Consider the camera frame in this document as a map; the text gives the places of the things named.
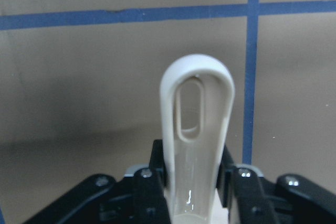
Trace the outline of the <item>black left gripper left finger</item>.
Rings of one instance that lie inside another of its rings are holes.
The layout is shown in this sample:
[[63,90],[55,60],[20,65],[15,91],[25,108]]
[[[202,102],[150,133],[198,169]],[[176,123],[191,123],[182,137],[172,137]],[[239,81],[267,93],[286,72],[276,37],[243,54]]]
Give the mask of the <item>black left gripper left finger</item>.
[[170,214],[164,196],[165,164],[162,140],[155,140],[149,166],[135,173],[134,218],[136,223],[170,223]]

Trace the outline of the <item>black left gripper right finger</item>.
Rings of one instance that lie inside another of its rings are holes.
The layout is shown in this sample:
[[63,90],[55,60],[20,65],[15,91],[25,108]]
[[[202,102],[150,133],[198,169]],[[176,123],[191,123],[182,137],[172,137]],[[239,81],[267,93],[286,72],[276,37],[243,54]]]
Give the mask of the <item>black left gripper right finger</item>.
[[274,205],[268,199],[261,178],[246,165],[238,165],[224,147],[217,190],[229,223],[278,223]]

